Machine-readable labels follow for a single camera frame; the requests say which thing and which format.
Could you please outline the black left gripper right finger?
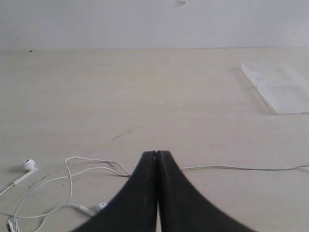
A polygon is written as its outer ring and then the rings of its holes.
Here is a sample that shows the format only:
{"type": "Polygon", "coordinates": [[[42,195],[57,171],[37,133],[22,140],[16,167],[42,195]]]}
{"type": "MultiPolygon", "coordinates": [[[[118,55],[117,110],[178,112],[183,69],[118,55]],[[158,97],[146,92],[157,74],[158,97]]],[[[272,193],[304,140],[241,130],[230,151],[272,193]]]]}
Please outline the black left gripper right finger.
{"type": "Polygon", "coordinates": [[[169,151],[157,152],[158,205],[163,232],[252,232],[208,201],[169,151]]]}

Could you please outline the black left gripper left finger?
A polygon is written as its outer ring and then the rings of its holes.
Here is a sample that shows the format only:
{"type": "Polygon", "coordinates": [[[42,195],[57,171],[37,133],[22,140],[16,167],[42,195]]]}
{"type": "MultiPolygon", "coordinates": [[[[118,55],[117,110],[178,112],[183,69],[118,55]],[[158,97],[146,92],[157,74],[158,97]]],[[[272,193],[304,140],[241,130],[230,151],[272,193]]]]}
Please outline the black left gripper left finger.
{"type": "Polygon", "coordinates": [[[144,152],[130,178],[104,209],[75,232],[155,232],[156,152],[144,152]]]}

